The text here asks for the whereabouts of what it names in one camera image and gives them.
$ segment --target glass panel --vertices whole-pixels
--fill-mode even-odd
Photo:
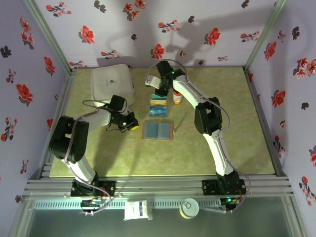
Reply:
[[[291,236],[280,198],[248,198],[234,214],[200,210],[190,220],[179,209],[154,209],[153,219],[124,221],[124,210],[85,216],[80,210],[35,210],[28,237],[287,237]]]

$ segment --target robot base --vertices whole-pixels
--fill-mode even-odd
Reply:
[[[101,188],[105,189],[110,196],[114,196],[114,192],[116,189],[116,181],[97,181],[98,184],[95,184],[92,182],[91,184]],[[90,186],[85,185],[82,182],[79,182],[78,180],[73,180],[73,186],[71,188],[71,197],[102,197],[104,192],[91,188]]]

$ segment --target yellow object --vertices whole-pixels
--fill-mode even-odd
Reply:
[[[136,129],[138,129],[138,127],[139,126],[135,126],[135,127],[131,128],[130,130],[136,130]]]
[[[150,100],[151,105],[167,105],[166,100]]]

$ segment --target white package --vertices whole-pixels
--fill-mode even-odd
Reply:
[[[124,220],[131,219],[152,219],[150,211],[147,206],[147,201],[127,201],[124,209]]]

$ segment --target table surface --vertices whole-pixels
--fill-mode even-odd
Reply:
[[[81,103],[91,99],[91,70],[77,71],[66,115],[75,117],[93,111]],[[130,69],[135,86],[131,107],[140,127],[125,133],[107,132],[106,127],[100,127],[89,133],[85,155],[91,167],[99,176],[215,174],[212,153],[194,126],[194,109],[186,99],[175,105],[172,93],[169,93],[168,117],[148,116],[149,98],[154,89],[145,87],[147,70]],[[242,68],[187,70],[191,81],[210,97],[216,96],[231,118],[231,126],[224,132],[224,141],[235,167],[248,174],[274,173]],[[151,75],[158,76],[158,72],[153,70]],[[173,140],[143,140],[143,123],[148,120],[173,123]],[[227,118],[223,114],[223,127],[226,124]],[[67,166],[55,158],[50,177],[69,176],[72,174]]]

